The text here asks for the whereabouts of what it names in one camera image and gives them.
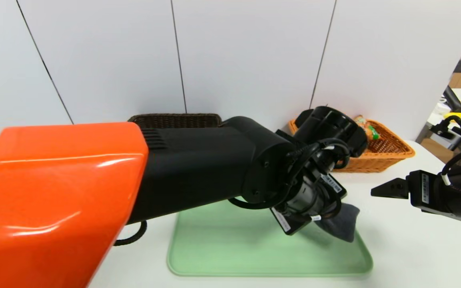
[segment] black robot arm segment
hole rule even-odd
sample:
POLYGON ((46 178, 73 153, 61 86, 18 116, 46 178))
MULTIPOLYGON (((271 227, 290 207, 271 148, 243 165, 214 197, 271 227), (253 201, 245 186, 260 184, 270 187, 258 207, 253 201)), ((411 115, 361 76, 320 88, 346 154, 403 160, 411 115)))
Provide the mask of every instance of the black robot arm segment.
POLYGON ((294 144, 246 117, 218 128, 146 129, 149 157, 128 224, 242 196, 283 190, 294 144))
POLYGON ((288 235, 340 212, 346 190, 329 172, 367 146, 364 131, 328 107, 314 109, 294 136, 246 117, 217 128, 142 132, 150 153, 128 224, 228 199, 271 208, 291 222, 288 235))

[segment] light green tray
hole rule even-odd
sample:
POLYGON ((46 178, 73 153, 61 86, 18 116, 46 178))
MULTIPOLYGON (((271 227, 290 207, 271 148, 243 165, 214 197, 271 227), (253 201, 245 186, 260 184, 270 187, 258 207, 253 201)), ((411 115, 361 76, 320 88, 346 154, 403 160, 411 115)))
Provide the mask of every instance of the light green tray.
POLYGON ((180 276, 343 277, 368 273, 373 259, 358 233, 347 243, 309 224, 287 236, 269 210, 221 201, 179 213, 168 266, 180 276))

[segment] barcode label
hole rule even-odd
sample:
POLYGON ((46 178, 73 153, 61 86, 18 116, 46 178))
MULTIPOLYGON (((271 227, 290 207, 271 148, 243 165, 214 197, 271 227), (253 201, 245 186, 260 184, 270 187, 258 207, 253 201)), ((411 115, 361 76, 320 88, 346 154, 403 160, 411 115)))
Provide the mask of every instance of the barcode label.
POLYGON ((275 208, 271 208, 271 211, 273 212, 273 215, 279 222, 280 227, 282 227, 284 232, 291 230, 291 226, 289 226, 289 223, 287 223, 287 220, 286 218, 284 218, 284 215, 280 214, 280 212, 278 212, 275 208))
POLYGON ((330 176, 327 176, 327 175, 321 175, 321 178, 327 182, 327 184, 329 184, 330 186, 332 186, 332 188, 337 192, 339 193, 340 191, 342 191, 342 187, 339 186, 339 184, 337 184, 337 182, 335 182, 332 177, 330 176))
POLYGON ((430 177, 424 173, 421 174, 421 190, 423 202, 430 204, 430 177))

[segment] gray sock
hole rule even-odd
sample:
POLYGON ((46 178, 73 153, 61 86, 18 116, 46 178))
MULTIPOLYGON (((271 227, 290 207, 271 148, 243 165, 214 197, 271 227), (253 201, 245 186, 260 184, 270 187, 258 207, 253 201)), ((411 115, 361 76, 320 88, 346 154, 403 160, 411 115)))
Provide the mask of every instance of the gray sock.
POLYGON ((355 239, 355 224, 359 212, 359 208, 343 203, 336 217, 315 221, 315 223, 332 236, 351 243, 355 239))

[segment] basket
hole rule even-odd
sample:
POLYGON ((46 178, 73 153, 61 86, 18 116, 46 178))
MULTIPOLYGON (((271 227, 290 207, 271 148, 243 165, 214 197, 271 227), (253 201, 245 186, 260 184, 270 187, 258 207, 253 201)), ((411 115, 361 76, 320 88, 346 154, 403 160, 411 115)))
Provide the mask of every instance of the basket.
POLYGON ((218 127, 218 114, 141 114, 131 117, 140 128, 208 128, 218 127))
MULTIPOLYGON (((380 139, 369 142, 359 158, 350 158, 349 164, 334 172, 374 173, 382 172, 403 159, 413 157, 415 151, 383 124, 367 120, 380 134, 380 139)), ((289 122, 289 130, 295 133, 295 120, 289 122)))

